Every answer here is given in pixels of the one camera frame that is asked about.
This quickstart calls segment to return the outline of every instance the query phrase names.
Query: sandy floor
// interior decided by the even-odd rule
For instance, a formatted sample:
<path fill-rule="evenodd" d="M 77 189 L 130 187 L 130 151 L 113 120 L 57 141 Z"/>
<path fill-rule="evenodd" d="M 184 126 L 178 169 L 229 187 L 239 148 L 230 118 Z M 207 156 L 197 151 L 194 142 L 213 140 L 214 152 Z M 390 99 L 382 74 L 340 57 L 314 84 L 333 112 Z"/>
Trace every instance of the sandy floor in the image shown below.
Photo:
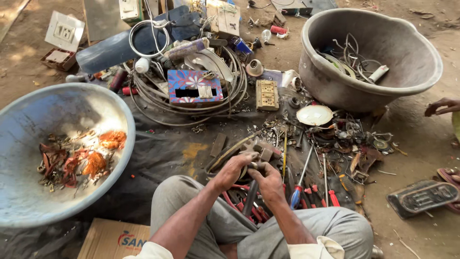
<path fill-rule="evenodd" d="M 5 24 L 9 13 L 18 5 L 17 0 L 3 0 L 0 4 L 0 24 Z M 252 41 L 265 28 L 249 28 L 245 23 L 249 16 L 267 22 L 275 11 L 272 6 L 263 10 L 246 9 L 245 0 L 235 0 L 242 9 L 240 34 Z M 268 3 L 261 0 L 260 5 Z M 440 208 L 431 211 L 433 218 L 419 215 L 402 221 L 389 207 L 385 195 L 393 190 L 421 179 L 431 178 L 436 169 L 445 166 L 460 166 L 459 149 L 452 149 L 454 139 L 449 115 L 423 117 L 426 105 L 444 96 L 460 95 L 460 2 L 458 0 L 380 0 L 374 3 L 359 0 L 339 0 L 341 7 L 366 8 L 375 5 L 378 12 L 412 22 L 438 49 L 444 62 L 441 80 L 430 90 L 404 97 L 390 104 L 378 130 L 392 132 L 400 148 L 408 157 L 395 153 L 387 156 L 383 163 L 371 170 L 371 180 L 377 184 L 366 187 L 365 209 L 375 230 L 375 243 L 382 248 L 386 258 L 415 258 L 397 239 L 397 230 L 404 242 L 423 259 L 460 257 L 460 216 Z M 421 9 L 435 14 L 428 20 L 409 12 Z M 66 73 L 49 69 L 39 60 L 53 46 L 44 42 L 51 12 L 73 14 L 83 20 L 80 0 L 32 0 L 11 27 L 0 44 L 0 108 L 18 97 L 41 87 L 64 82 Z M 300 31 L 305 20 L 287 17 L 291 37 L 284 41 L 273 39 L 275 46 L 257 50 L 256 58 L 264 67 L 271 69 L 298 69 L 300 53 Z M 376 169 L 396 173 L 390 176 Z"/>

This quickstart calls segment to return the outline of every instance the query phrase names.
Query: cardboard box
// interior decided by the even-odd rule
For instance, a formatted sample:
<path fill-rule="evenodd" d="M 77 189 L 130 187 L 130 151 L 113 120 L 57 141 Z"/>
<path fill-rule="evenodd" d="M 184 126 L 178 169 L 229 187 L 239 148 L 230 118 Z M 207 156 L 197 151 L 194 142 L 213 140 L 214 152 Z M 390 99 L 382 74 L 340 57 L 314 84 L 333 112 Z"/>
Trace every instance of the cardboard box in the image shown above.
<path fill-rule="evenodd" d="M 149 226 L 94 218 L 78 259 L 122 259 L 137 255 L 149 235 Z"/>

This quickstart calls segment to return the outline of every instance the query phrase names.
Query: electrical socket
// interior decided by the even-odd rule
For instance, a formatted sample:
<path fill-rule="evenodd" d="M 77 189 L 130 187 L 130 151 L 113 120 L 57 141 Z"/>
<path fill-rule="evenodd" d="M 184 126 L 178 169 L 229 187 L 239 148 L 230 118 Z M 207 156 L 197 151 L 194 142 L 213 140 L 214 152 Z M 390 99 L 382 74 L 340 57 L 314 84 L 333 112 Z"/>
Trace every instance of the electrical socket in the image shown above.
<path fill-rule="evenodd" d="M 59 38 L 61 40 L 65 40 L 68 42 L 72 42 L 74 39 L 74 34 L 75 34 L 75 28 L 71 27 L 67 24 L 64 24 L 62 22 L 57 22 L 56 23 L 56 28 L 54 29 L 53 35 L 56 38 Z"/>

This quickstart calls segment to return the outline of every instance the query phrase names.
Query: hand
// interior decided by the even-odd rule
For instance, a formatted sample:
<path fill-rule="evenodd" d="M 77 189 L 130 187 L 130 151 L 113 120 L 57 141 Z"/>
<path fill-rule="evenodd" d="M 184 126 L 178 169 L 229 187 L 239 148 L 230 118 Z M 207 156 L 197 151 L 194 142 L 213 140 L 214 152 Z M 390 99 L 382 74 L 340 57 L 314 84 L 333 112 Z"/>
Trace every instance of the hand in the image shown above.
<path fill-rule="evenodd" d="M 224 192 L 238 180 L 241 169 L 259 157 L 258 152 L 243 152 L 231 157 L 212 180 L 220 192 Z"/>
<path fill-rule="evenodd" d="M 447 106 L 447 108 L 436 111 L 439 107 Z M 460 111 L 460 99 L 442 98 L 439 101 L 432 103 L 425 110 L 425 117 L 430 117 L 433 114 L 440 115 L 448 112 Z"/>
<path fill-rule="evenodd" d="M 281 174 L 268 162 L 260 164 L 261 171 L 265 172 L 265 177 L 255 169 L 248 169 L 247 172 L 259 184 L 260 193 L 269 208 L 279 203 L 287 203 L 283 192 Z"/>

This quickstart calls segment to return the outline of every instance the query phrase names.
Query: metal rod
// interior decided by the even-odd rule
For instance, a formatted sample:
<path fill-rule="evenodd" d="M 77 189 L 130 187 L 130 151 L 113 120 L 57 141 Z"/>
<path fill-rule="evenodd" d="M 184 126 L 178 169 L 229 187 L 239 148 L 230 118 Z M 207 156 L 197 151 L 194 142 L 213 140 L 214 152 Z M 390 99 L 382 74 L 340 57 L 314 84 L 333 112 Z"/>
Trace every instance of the metal rod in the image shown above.
<path fill-rule="evenodd" d="M 326 154 L 322 154 L 322 162 L 324 164 L 324 189 L 326 190 L 326 207 L 329 207 L 329 196 L 328 196 L 328 171 L 326 164 Z"/>
<path fill-rule="evenodd" d="M 305 170 L 307 169 L 308 161 L 310 160 L 311 152 L 313 151 L 313 149 L 315 149 L 315 146 L 314 146 L 313 143 L 312 143 L 312 144 L 311 144 L 311 147 L 310 147 L 310 152 L 308 152 L 307 161 L 305 162 L 304 170 L 302 171 L 302 175 L 300 176 L 299 185 L 301 185 L 302 180 L 304 179 Z"/>

